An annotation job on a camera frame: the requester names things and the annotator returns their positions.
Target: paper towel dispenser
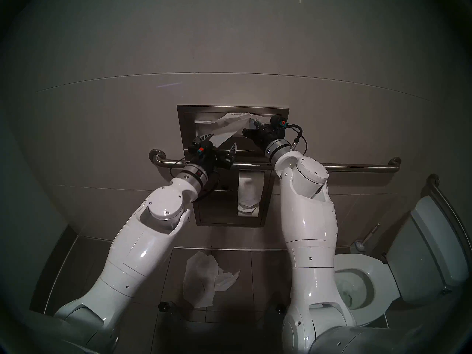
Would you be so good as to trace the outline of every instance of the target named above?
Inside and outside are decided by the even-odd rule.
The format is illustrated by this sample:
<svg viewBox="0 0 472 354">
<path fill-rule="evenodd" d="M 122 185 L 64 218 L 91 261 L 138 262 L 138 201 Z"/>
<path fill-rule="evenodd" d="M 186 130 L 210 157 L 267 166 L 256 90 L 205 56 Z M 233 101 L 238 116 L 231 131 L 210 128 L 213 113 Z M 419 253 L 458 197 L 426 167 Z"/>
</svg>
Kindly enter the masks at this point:
<svg viewBox="0 0 472 354">
<path fill-rule="evenodd" d="M 196 120 L 217 120 L 227 113 L 251 113 L 259 116 L 282 115 L 288 117 L 289 109 L 232 106 L 178 106 L 177 113 L 182 137 L 185 159 L 190 159 L 188 145 L 199 135 Z M 237 144 L 236 160 L 240 162 L 265 162 L 263 152 L 255 144 L 243 137 L 232 136 L 218 147 L 221 152 L 228 152 L 233 143 Z M 208 197 L 194 203 L 195 219 L 198 226 L 228 227 L 263 227 L 269 209 L 272 188 L 277 175 L 274 171 L 263 171 L 264 186 L 259 203 L 257 217 L 238 216 L 238 170 L 218 169 L 218 175 L 210 176 L 204 192 L 210 190 L 216 182 L 218 187 Z"/>
</svg>

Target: tissue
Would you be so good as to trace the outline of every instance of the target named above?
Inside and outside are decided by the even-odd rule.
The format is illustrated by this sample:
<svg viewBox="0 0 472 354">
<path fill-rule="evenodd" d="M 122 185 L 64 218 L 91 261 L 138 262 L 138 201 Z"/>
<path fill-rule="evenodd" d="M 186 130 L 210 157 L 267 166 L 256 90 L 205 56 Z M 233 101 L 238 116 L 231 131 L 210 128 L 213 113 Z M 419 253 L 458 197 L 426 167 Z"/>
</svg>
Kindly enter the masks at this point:
<svg viewBox="0 0 472 354">
<path fill-rule="evenodd" d="M 240 171 L 237 191 L 237 214 L 240 217 L 258 217 L 259 202 L 264 189 L 264 172 Z"/>
<path fill-rule="evenodd" d="M 226 291 L 239 277 L 225 273 L 215 258 L 201 251 L 187 260 L 184 276 L 184 299 L 194 308 L 213 305 L 215 291 Z"/>
<path fill-rule="evenodd" d="M 270 123 L 270 117 L 263 117 L 251 113 L 226 113 L 217 120 L 195 120 L 198 124 L 197 135 L 213 133 L 210 139 L 215 147 L 219 147 L 225 140 L 237 135 L 242 136 L 241 131 L 250 127 L 251 119 L 261 123 Z"/>
</svg>

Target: black cable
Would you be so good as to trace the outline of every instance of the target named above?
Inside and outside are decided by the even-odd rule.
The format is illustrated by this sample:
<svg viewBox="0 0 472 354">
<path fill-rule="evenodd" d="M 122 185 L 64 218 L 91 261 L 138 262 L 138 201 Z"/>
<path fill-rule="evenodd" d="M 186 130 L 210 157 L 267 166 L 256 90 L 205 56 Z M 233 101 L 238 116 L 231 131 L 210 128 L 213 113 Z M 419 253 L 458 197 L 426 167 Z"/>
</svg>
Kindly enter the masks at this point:
<svg viewBox="0 0 472 354">
<path fill-rule="evenodd" d="M 174 176 L 174 175 L 172 175 L 172 168 L 173 168 L 173 167 L 174 167 L 176 164 L 178 164 L 180 161 L 182 161 L 184 158 L 185 158 L 185 156 L 184 156 L 184 157 L 182 157 L 180 160 L 178 160 L 178 161 L 175 161 L 175 162 L 172 164 L 172 166 L 170 167 L 170 170 L 169 170 L 169 172 L 170 172 L 170 175 L 172 176 L 172 178 L 175 178 L 175 176 Z"/>
<path fill-rule="evenodd" d="M 303 156 L 304 156 L 306 151 L 308 150 L 308 143 L 306 142 L 305 137 L 303 137 L 303 135 L 302 135 L 302 133 L 303 133 L 302 127 L 300 127 L 296 124 L 289 124 L 288 126 L 285 127 L 285 129 L 287 129 L 287 128 L 291 128 L 295 132 L 297 132 L 298 136 L 296 138 L 298 138 L 298 139 L 303 138 L 303 141 L 305 142 L 305 152 L 303 152 Z M 276 132 L 276 131 L 281 130 L 281 129 L 283 129 L 283 128 L 274 129 L 274 130 L 270 131 L 269 133 L 273 133 L 273 132 Z"/>
<path fill-rule="evenodd" d="M 306 151 L 308 150 L 308 143 L 306 142 L 305 137 L 303 137 L 302 135 L 300 135 L 300 137 L 301 137 L 301 138 L 303 139 L 303 141 L 305 142 L 305 152 L 303 152 L 303 155 L 302 155 L 302 156 L 304 156 L 305 153 L 306 153 Z"/>
<path fill-rule="evenodd" d="M 216 183 L 211 187 L 211 189 L 209 191 L 207 191 L 204 195 L 200 195 L 197 199 L 195 199 L 192 203 L 195 203 L 195 202 L 199 202 L 200 200 L 206 198 L 207 196 L 209 196 L 212 192 L 215 191 L 216 187 L 218 186 L 218 183 L 219 183 L 219 173 L 214 171 L 215 174 L 218 175 L 218 179 L 216 180 Z"/>
</svg>

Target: stainless steel grab bar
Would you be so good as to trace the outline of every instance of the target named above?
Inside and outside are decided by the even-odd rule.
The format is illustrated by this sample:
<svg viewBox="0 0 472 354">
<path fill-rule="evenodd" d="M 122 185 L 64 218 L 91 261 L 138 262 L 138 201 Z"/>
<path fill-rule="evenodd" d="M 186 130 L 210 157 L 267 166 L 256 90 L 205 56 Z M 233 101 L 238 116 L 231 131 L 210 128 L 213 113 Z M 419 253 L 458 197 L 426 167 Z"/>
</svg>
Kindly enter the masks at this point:
<svg viewBox="0 0 472 354">
<path fill-rule="evenodd" d="M 158 167 L 182 169 L 189 163 L 187 160 L 167 159 L 166 154 L 161 150 L 151 150 L 149 159 Z M 400 170 L 402 160 L 400 157 L 393 157 L 387 165 L 357 165 L 357 164 L 333 164 L 324 163 L 327 171 L 332 172 L 387 172 L 394 173 Z M 232 170 L 273 170 L 270 162 L 234 162 Z"/>
<path fill-rule="evenodd" d="M 465 230 L 464 224 L 459 218 L 459 215 L 452 207 L 452 204 L 449 202 L 449 200 L 447 200 L 446 196 L 439 189 L 439 176 L 436 174 L 429 175 L 426 179 L 426 184 L 431 191 L 430 195 L 443 211 L 446 218 L 449 220 L 449 223 L 452 225 L 457 238 L 461 242 L 465 256 L 467 257 L 469 271 L 472 271 L 472 244 L 469 235 L 467 234 L 467 231 Z"/>
</svg>

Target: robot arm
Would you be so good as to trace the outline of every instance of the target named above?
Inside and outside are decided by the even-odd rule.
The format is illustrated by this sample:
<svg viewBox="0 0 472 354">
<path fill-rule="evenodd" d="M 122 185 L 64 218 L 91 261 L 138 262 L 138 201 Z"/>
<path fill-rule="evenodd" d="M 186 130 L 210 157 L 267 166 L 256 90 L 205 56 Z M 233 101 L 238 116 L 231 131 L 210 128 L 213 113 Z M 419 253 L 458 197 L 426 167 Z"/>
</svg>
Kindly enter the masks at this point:
<svg viewBox="0 0 472 354">
<path fill-rule="evenodd" d="M 316 160 L 295 151 L 299 126 L 272 117 L 254 123 L 243 135 L 252 139 L 280 177 L 282 233 L 292 264 L 291 303 L 284 318 L 286 352 L 307 353 L 316 337 L 338 326 L 355 326 L 334 280 L 337 223 L 328 195 L 328 172 Z M 299 129 L 292 144 L 283 138 L 288 127 Z"/>
<path fill-rule="evenodd" d="M 73 328 L 66 330 L 66 340 L 101 353 L 114 350 L 121 316 L 139 286 L 167 259 L 190 219 L 189 204 L 215 168 L 229 169 L 233 163 L 235 145 L 228 155 L 218 157 L 210 138 L 193 141 L 190 163 L 170 185 L 154 190 L 121 228 L 90 291 L 56 312 L 55 317 Z"/>
</svg>

